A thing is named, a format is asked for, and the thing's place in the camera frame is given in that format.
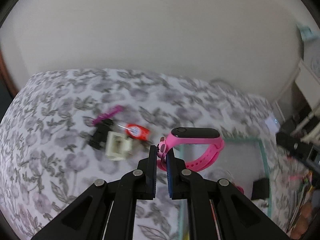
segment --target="black plastic part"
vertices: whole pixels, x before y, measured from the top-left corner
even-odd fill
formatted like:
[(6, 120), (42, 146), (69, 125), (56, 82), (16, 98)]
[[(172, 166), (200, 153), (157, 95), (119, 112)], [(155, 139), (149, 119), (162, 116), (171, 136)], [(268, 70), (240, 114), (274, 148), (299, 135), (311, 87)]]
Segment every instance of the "black plastic part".
[(262, 178), (253, 182), (251, 200), (266, 199), (270, 197), (270, 181)]
[(89, 145), (92, 148), (100, 150), (104, 148), (102, 144), (106, 144), (108, 132), (112, 130), (113, 121), (111, 119), (105, 119), (96, 125), (97, 129), (89, 139)]
[(293, 118), (290, 118), (281, 125), (280, 131), (286, 134), (290, 134), (295, 130), (296, 127), (297, 123), (294, 121)]
[(194, 171), (183, 175), (184, 161), (175, 158), (173, 151), (168, 152), (166, 160), (172, 199), (188, 200), (190, 240), (218, 239), (213, 212), (223, 240), (289, 239), (232, 183), (222, 186), (219, 180), (203, 179)]
[(132, 239), (137, 199), (152, 200), (156, 193), (155, 146), (148, 158), (139, 161), (138, 169), (143, 171), (139, 176), (130, 171), (103, 186), (92, 184), (32, 240)]
[(303, 163), (320, 176), (320, 148), (313, 143), (304, 143), (300, 139), (293, 138), (283, 132), (276, 134), (276, 143), (287, 149), (289, 155)]
[(218, 138), (220, 133), (213, 128), (178, 127), (171, 130), (179, 138)]

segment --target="pink fitness band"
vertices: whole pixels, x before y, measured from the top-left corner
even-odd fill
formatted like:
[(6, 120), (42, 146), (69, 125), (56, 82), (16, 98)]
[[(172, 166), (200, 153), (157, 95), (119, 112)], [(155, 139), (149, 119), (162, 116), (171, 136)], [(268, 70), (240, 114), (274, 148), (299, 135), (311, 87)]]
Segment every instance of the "pink fitness band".
[(186, 168), (192, 171), (202, 171), (212, 165), (224, 147), (220, 133), (213, 128), (174, 128), (169, 135), (160, 139), (158, 145), (157, 166), (166, 171), (165, 156), (168, 151), (179, 144), (210, 144), (204, 154), (198, 159), (187, 162)]

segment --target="bed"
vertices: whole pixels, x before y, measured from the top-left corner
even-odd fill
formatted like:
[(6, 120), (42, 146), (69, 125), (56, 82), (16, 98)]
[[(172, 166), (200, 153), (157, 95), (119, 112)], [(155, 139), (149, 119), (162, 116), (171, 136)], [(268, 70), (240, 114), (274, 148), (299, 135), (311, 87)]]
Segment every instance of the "bed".
[[(114, 120), (148, 127), (150, 143), (179, 126), (216, 128), (225, 138), (260, 138), (270, 172), (271, 219), (286, 229), (296, 190), (287, 178), (304, 169), (276, 147), (264, 122), (272, 114), (264, 98), (222, 82), (73, 69), (32, 76), (0, 125), (0, 210), (20, 239), (30, 239), (96, 178), (120, 179), (147, 156), (148, 143), (121, 162), (87, 145), (92, 119), (117, 104), (124, 110)], [(178, 239), (179, 208), (168, 196), (166, 174), (158, 170), (155, 201), (138, 201), (134, 239)]]

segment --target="purple stick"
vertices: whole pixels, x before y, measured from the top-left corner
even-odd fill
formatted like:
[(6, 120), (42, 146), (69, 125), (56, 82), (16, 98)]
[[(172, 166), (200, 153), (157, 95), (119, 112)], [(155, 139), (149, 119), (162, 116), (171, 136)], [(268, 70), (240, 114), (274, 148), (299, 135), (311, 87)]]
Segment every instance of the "purple stick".
[(101, 121), (113, 117), (115, 114), (121, 112), (123, 110), (123, 107), (120, 105), (116, 105), (109, 109), (106, 113), (100, 114), (96, 119), (92, 121), (93, 125), (96, 125), (100, 123)]

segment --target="white electrical connector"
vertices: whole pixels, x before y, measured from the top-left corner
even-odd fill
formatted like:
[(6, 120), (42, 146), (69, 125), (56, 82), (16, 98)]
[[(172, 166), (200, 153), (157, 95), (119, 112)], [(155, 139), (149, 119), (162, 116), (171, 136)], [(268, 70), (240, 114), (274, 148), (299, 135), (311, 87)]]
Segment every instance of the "white electrical connector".
[(132, 139), (123, 133), (108, 132), (106, 156), (113, 161), (127, 159), (132, 150)]

